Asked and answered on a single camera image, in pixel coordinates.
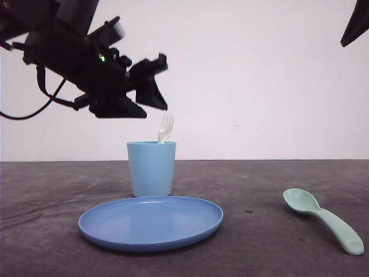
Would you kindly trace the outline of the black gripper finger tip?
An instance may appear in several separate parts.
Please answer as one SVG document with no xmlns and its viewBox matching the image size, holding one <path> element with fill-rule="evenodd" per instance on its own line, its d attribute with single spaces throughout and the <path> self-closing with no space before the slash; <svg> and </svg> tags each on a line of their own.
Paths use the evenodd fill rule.
<svg viewBox="0 0 369 277">
<path fill-rule="evenodd" d="M 357 0 L 346 29 L 340 40 L 346 47 L 368 30 L 368 0 Z"/>
</svg>

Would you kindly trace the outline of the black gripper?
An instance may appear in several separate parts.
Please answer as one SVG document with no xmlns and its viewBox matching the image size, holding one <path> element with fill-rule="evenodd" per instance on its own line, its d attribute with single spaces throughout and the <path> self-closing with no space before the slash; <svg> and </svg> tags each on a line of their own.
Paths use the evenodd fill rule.
<svg viewBox="0 0 369 277">
<path fill-rule="evenodd" d="M 75 110 L 88 107 L 98 118 L 146 118 L 141 104 L 167 110 L 155 80 L 156 74 L 168 68 L 167 57 L 159 54 L 154 61 L 143 59 L 133 65 L 112 46 L 123 36 L 119 17 L 83 36 L 56 20 L 28 34 L 23 60 L 36 65 L 37 83 L 43 93 L 47 92 L 46 69 L 83 91 L 73 102 L 54 96 L 51 100 Z"/>
</svg>

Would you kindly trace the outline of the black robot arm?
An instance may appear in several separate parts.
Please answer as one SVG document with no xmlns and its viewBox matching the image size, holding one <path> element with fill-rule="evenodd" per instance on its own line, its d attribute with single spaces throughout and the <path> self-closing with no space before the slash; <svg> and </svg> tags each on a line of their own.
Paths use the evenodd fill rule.
<svg viewBox="0 0 369 277">
<path fill-rule="evenodd" d="M 82 91 L 72 102 L 49 99 L 75 110 L 87 107 L 98 118 L 145 118 L 143 106 L 168 108 L 155 75 L 168 68 L 160 54 L 154 61 L 132 61 L 114 47 L 125 33 L 115 17 L 90 32 L 97 1 L 2 1 L 1 46 L 24 53 L 34 64 L 37 83 L 46 91 L 46 70 Z"/>
</svg>

